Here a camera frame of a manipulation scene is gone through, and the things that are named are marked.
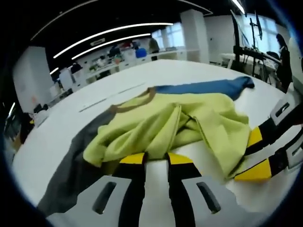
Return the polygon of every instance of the desk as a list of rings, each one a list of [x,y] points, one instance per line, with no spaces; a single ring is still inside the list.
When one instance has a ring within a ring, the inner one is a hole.
[[[147,87],[167,84],[183,84],[219,79],[234,79],[245,74],[188,61],[158,60],[115,73],[90,84],[66,97],[52,109],[48,119],[35,128],[20,148],[13,162],[16,180],[34,205],[39,203],[47,184],[57,166],[67,153],[71,139],[100,112],[112,104],[124,102],[141,94]],[[244,112],[250,119],[251,128],[263,123],[283,93],[276,88],[253,78],[254,89],[245,89],[235,101],[237,111]],[[80,112],[90,102],[104,101]],[[300,130],[292,127],[276,143],[261,152],[251,155],[254,163],[274,154]],[[176,150],[193,159],[199,171],[214,179],[222,179],[214,158],[205,149],[204,142],[193,143]],[[147,164],[146,196],[140,216],[141,226],[174,226],[174,216],[168,198],[166,161]],[[225,186],[237,198],[237,202],[249,211],[271,214],[287,195],[299,170],[282,171],[270,181],[239,183],[230,180]]]
[[[235,60],[236,56],[235,56],[234,53],[221,53],[220,57],[223,60],[229,60],[230,64],[231,64],[232,61]],[[245,57],[245,61],[246,61],[247,56],[244,56],[244,55],[240,56],[240,61],[241,62],[244,62],[244,57]],[[253,57],[248,56],[247,64],[252,65],[253,61],[254,61],[253,59],[254,59]],[[256,62],[260,62],[260,64],[263,65],[263,62],[261,60],[256,59]],[[271,60],[264,60],[264,64],[267,67],[267,70],[269,70],[269,71],[276,71],[276,65]]]
[[[186,60],[187,59],[187,52],[197,52],[197,51],[199,51],[199,50],[162,51],[162,52],[159,52],[159,53],[148,54],[144,58],[134,59],[133,61],[123,61],[120,64],[130,64],[131,66],[140,65],[140,64],[142,64],[141,60],[143,60],[143,59],[145,59],[146,62],[150,62],[151,58],[154,57],[154,56],[160,56],[160,55],[171,54],[171,53],[176,53],[177,54],[177,60]],[[96,70],[95,72],[91,72],[91,73],[86,74],[86,79],[97,76],[102,72],[114,69],[115,67],[119,67],[120,64],[116,64],[116,63],[108,64],[108,65]]]

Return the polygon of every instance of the black ceiling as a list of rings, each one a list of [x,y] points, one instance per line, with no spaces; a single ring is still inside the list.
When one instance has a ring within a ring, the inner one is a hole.
[[[193,5],[186,4],[177,0],[124,0],[124,1],[104,1],[96,0],[91,3],[78,7],[66,14],[64,12],[76,7],[88,0],[52,0],[52,1],[8,1],[0,15],[3,17],[4,40],[2,40],[1,50],[5,54],[0,56],[0,91],[3,86],[4,76],[11,77],[11,69],[20,54],[29,45],[43,46],[46,48],[50,70],[58,66],[63,66],[71,60],[74,55],[91,48],[90,43],[101,37],[84,42],[66,53],[53,59],[53,56],[68,47],[69,45],[96,33],[131,24],[151,23],[151,22],[177,22],[180,21],[181,12],[188,9],[196,9],[205,13],[204,10]],[[239,12],[231,0],[188,0],[196,5],[200,5],[214,14],[228,15],[230,9]],[[242,0],[248,13],[256,10],[260,15],[274,18],[280,21],[275,13],[264,0]],[[50,23],[40,33],[38,31]],[[112,32],[104,35],[106,40],[138,35],[158,30],[159,26],[145,26],[121,31]]]

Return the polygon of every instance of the ceiling light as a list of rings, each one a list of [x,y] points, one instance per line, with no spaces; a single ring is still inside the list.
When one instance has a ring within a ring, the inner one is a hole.
[[[239,8],[239,10],[241,11],[241,13],[245,14],[244,8],[243,6],[238,2],[238,0],[232,0],[233,3]]]
[[[11,115],[11,112],[13,112],[13,109],[14,109],[15,104],[16,104],[16,103],[13,103],[13,105],[11,106],[10,111],[9,111],[9,116]]]
[[[198,8],[200,8],[200,9],[203,9],[203,10],[207,11],[208,13],[203,14],[203,16],[208,16],[208,15],[214,14],[212,11],[210,11],[210,10],[208,10],[208,9],[202,7],[202,6],[199,6],[199,5],[197,5],[197,4],[194,4],[194,3],[190,2],[190,1],[186,1],[186,0],[178,0],[178,1],[187,3],[187,4],[189,4],[189,5],[192,5],[192,6],[195,6],[195,7],[198,7]]]
[[[53,74],[54,72],[56,72],[59,68],[57,67],[56,69],[54,69],[53,71],[51,71],[49,74]]]
[[[114,31],[117,31],[117,30],[121,30],[121,29],[125,29],[125,28],[130,28],[130,27],[140,27],[140,26],[153,26],[153,25],[173,25],[172,23],[145,23],[145,24],[136,24],[136,25],[127,25],[127,26],[122,26],[122,27],[116,27],[116,28],[113,28],[113,29],[109,29],[107,31],[104,31],[104,32],[100,32],[100,33],[97,33],[97,34],[94,34],[94,35],[91,35],[85,39],[82,39],[72,45],[70,45],[69,47],[65,48],[63,51],[60,51],[59,53],[57,53],[53,58],[56,58],[58,56],[60,56],[61,54],[63,54],[64,52],[66,52],[67,50],[69,50],[70,48],[73,48],[74,46],[84,42],[84,41],[87,41],[89,39],[92,39],[94,37],[97,37],[99,35],[103,35],[103,34],[106,34],[106,33],[109,33],[109,32],[114,32]]]
[[[112,44],[112,43],[115,43],[115,42],[119,42],[119,41],[122,41],[122,40],[125,40],[125,39],[132,39],[132,38],[137,38],[137,37],[142,37],[142,36],[148,36],[148,35],[151,35],[151,34],[150,34],[150,33],[146,33],[146,34],[141,34],[141,35],[128,36],[128,37],[121,38],[121,39],[116,39],[116,40],[113,40],[113,41],[110,41],[110,42],[101,44],[101,45],[99,45],[99,46],[95,46],[95,47],[93,47],[93,48],[90,48],[90,49],[88,49],[87,51],[84,51],[84,52],[79,53],[78,55],[72,57],[71,59],[74,60],[74,59],[78,58],[78,57],[81,56],[81,55],[84,55],[84,54],[86,54],[86,53],[88,53],[88,52],[90,52],[90,51],[93,51],[93,50],[95,50],[95,49],[97,49],[97,48],[99,48],[99,47],[102,47],[102,46],[105,46],[105,45],[108,45],[108,44]]]
[[[92,2],[95,2],[95,1],[98,1],[98,0],[90,0],[90,1],[87,1],[87,2],[84,2],[80,5],[77,5],[71,9],[69,9],[68,11],[65,11],[64,13],[60,12],[59,15],[57,17],[55,17],[54,19],[52,19],[50,22],[48,22],[44,27],[42,27],[31,39],[30,41],[32,41],[37,35],[39,35],[40,32],[42,32],[47,26],[49,26],[51,23],[53,23],[54,21],[56,21],[57,19],[59,19],[60,17],[62,17],[63,15],[73,11],[74,9],[77,9],[81,6],[84,6],[84,5],[87,5],[87,4],[90,4]]]

